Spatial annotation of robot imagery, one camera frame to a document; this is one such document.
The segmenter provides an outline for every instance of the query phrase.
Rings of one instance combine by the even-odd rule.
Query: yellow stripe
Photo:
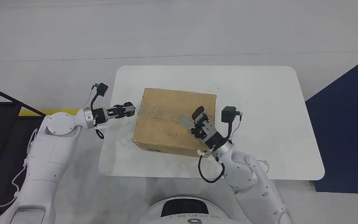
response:
[[[79,109],[62,109],[62,110],[40,110],[42,113],[51,115],[57,112],[66,112],[68,114],[76,115]],[[31,110],[21,110],[19,116],[39,116],[37,113],[32,112]]]

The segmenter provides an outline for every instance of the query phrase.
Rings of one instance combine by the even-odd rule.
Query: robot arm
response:
[[[27,171],[22,188],[0,216],[0,223],[54,223],[57,187],[72,160],[82,128],[133,116],[134,110],[133,104],[126,102],[108,109],[81,109],[75,116],[63,112],[46,116],[24,161]]]
[[[222,165],[222,174],[232,187],[236,201],[253,224],[291,224],[286,204],[258,161],[238,151],[229,140],[232,121],[239,113],[234,107],[226,107],[222,111],[222,122],[229,123],[228,136],[225,138],[211,124],[202,106],[192,115],[194,123],[185,117],[181,118],[181,123],[208,146],[210,150],[206,151]]]

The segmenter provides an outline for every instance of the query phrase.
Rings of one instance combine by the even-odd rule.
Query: white floor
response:
[[[305,99],[357,65],[354,0],[2,0],[0,91],[39,109],[79,108],[123,65],[291,66]],[[55,199],[57,223],[137,223],[152,203],[204,197],[247,223],[220,181],[106,177],[83,132]],[[277,181],[295,223],[358,223],[358,195]]]

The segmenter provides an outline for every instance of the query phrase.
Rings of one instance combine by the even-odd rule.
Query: brown cardboard box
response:
[[[216,95],[146,88],[132,142],[144,150],[199,156],[196,151],[204,151],[207,146],[190,134],[179,119],[183,115],[192,121],[192,113],[203,106],[214,122],[215,102]]]

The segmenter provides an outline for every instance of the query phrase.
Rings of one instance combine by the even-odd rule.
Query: table top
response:
[[[123,66],[118,69],[111,105],[131,101],[139,108],[144,88],[215,94],[215,126],[225,106],[243,112],[233,136],[237,149],[270,164],[268,176],[319,180],[324,167],[295,71],[281,66]],[[131,142],[136,114],[109,120],[99,162],[106,176],[200,178],[197,157],[149,152]],[[221,167],[203,160],[202,172],[216,177]]]

